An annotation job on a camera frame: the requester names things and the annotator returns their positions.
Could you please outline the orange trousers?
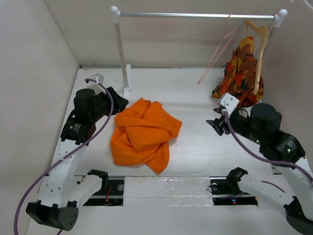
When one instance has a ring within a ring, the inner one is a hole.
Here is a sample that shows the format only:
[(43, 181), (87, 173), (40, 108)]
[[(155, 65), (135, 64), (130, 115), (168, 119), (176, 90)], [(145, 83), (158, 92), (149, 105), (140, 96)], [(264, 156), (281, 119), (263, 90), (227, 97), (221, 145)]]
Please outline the orange trousers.
[(110, 141), (113, 162), (121, 166), (145, 164), (159, 175), (170, 160), (169, 141), (177, 138), (182, 122), (161, 103), (139, 99), (114, 118)]

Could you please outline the pink wire hanger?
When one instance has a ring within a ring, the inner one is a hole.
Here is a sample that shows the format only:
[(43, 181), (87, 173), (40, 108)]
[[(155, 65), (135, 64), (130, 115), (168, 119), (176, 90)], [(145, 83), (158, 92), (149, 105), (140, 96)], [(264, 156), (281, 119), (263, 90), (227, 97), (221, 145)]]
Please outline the pink wire hanger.
[[(213, 68), (213, 66), (216, 64), (217, 60), (220, 58), (220, 56), (223, 54), (223, 52), (225, 51), (225, 49), (228, 47), (228, 45), (230, 44), (230, 42), (232, 41), (232, 39), (234, 38), (236, 31), (238, 30), (238, 27), (235, 27), (232, 31), (227, 32), (227, 25), (228, 25), (228, 21), (230, 19), (230, 17), (232, 16), (232, 13), (230, 13), (227, 18), (226, 18), (226, 22), (224, 25), (224, 31), (223, 31), (223, 35), (222, 38), (215, 50), (215, 52), (213, 53), (209, 63), (207, 64), (204, 72), (202, 73), (202, 75), (200, 76), (197, 84), (200, 85), (201, 82), (205, 79), (205, 77), (207, 76), (207, 74), (211, 71), (211, 69)], [(225, 41), (225, 39), (228, 39), (228, 41), (225, 43), (224, 47), (221, 48), (223, 42)]]

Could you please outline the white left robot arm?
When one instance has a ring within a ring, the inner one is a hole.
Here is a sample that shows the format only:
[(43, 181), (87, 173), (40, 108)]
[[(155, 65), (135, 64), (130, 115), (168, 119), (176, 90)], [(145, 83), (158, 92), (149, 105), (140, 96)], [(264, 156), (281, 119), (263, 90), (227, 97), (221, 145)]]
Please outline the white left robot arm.
[(58, 160), (48, 171), (49, 180), (37, 201), (29, 202), (26, 207), (26, 213), (35, 222), (70, 231), (77, 222), (79, 209), (90, 197), (108, 191), (107, 172), (92, 169), (80, 183), (76, 182), (74, 173), (90, 141), (104, 130), (104, 127), (96, 129), (97, 121), (106, 116), (108, 123), (128, 103), (113, 87), (98, 94), (90, 88), (76, 92), (74, 109), (60, 134)]

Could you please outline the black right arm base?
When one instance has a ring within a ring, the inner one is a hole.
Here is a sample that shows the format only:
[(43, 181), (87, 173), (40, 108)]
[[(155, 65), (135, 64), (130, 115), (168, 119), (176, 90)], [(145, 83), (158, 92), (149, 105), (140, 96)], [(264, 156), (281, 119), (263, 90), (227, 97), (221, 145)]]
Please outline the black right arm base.
[(214, 206), (258, 206), (255, 196), (240, 191), (226, 177), (210, 177), (207, 191), (212, 194)]

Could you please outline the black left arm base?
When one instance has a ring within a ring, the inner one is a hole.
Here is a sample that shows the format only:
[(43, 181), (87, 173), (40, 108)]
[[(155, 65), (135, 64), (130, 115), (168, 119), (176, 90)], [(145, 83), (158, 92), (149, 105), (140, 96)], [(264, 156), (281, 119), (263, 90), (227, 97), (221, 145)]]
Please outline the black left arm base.
[(109, 178), (107, 188), (96, 192), (84, 206), (122, 206), (124, 184), (124, 178)]

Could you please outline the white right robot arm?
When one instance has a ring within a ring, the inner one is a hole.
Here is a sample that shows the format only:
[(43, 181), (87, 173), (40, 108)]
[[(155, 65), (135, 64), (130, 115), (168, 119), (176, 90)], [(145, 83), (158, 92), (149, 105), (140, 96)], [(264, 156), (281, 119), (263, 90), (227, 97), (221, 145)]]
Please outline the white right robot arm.
[(266, 103), (254, 105), (243, 116), (236, 108), (228, 114), (223, 106), (216, 108), (220, 118), (207, 120), (218, 133), (231, 134), (254, 158), (276, 167), (294, 192), (290, 195), (273, 183), (258, 180), (247, 170), (237, 167), (219, 183), (211, 180), (209, 189), (221, 200), (233, 204), (245, 193), (279, 211), (289, 225), (303, 235), (313, 233), (313, 173), (299, 140), (280, 129), (282, 115)]

